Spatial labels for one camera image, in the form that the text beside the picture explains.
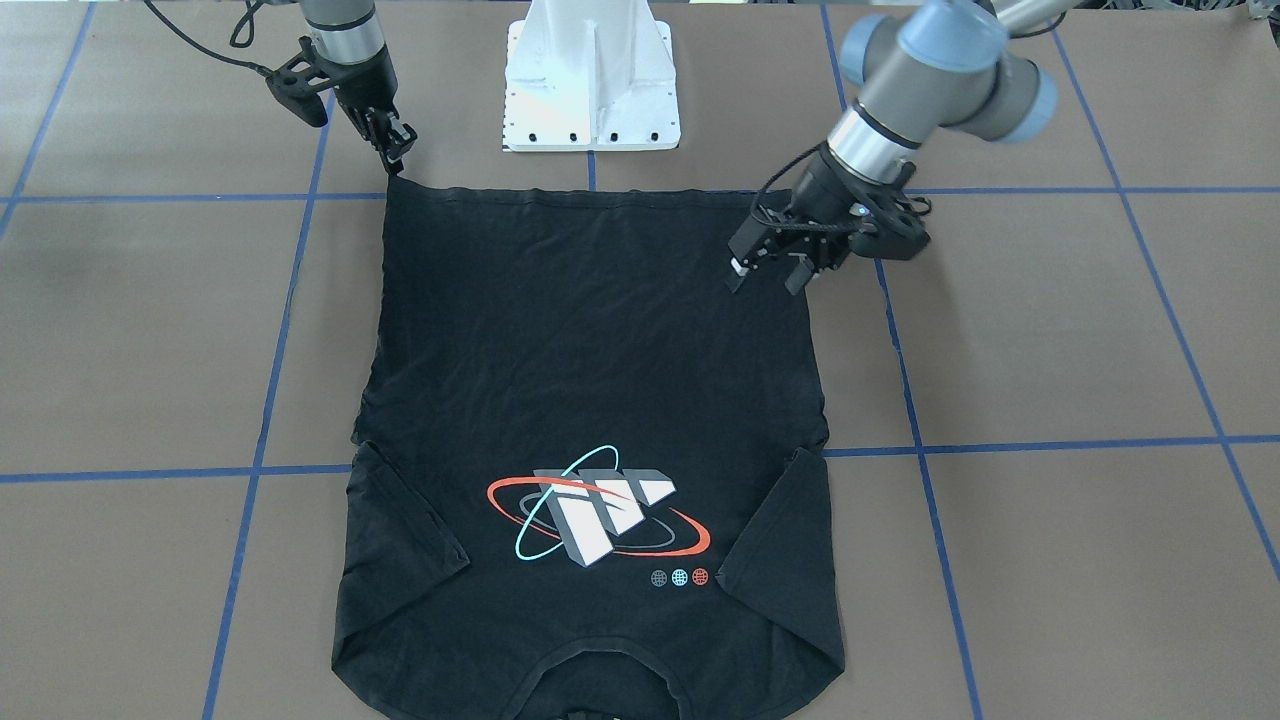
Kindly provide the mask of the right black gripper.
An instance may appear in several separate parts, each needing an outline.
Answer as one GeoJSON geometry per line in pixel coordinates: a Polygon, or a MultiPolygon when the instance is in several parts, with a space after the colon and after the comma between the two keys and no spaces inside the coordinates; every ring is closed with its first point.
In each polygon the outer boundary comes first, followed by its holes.
{"type": "Polygon", "coordinates": [[[416,131],[399,119],[398,88],[389,50],[380,50],[358,63],[330,60],[330,76],[343,113],[357,133],[370,141],[388,176],[403,170],[401,160],[417,140],[416,131]]]}

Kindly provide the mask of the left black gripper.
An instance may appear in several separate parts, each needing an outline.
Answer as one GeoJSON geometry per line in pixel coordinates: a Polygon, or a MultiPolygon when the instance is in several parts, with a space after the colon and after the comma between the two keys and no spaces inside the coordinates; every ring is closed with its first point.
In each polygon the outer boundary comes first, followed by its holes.
{"type": "Polygon", "coordinates": [[[842,164],[820,142],[774,173],[756,191],[748,218],[731,237],[728,292],[737,293],[768,258],[788,256],[794,264],[783,287],[799,296],[817,273],[836,269],[852,254],[849,237],[858,220],[849,215],[855,202],[872,206],[879,193],[901,193],[901,164],[886,184],[868,181],[842,164]]]}

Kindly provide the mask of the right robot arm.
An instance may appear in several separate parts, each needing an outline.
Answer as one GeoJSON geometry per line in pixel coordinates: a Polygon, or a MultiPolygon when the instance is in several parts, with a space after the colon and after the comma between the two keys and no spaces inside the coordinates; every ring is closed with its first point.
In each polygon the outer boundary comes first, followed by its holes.
{"type": "Polygon", "coordinates": [[[398,79],[374,1],[302,1],[308,63],[332,82],[338,108],[380,159],[403,170],[417,133],[396,108],[398,79]]]}

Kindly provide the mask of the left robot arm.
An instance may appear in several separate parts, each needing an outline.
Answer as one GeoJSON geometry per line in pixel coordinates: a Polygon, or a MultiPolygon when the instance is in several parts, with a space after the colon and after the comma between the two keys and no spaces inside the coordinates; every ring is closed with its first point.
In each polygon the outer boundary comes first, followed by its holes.
{"type": "Polygon", "coordinates": [[[870,14],[846,33],[838,72],[856,95],[824,140],[796,158],[786,201],[756,191],[728,242],[739,290],[768,259],[791,258],[790,293],[855,255],[914,259],[931,237],[911,197],[915,155],[937,129],[1020,143],[1051,120],[1053,77],[1009,44],[1046,32],[1070,1],[925,1],[909,17],[870,14]]]}

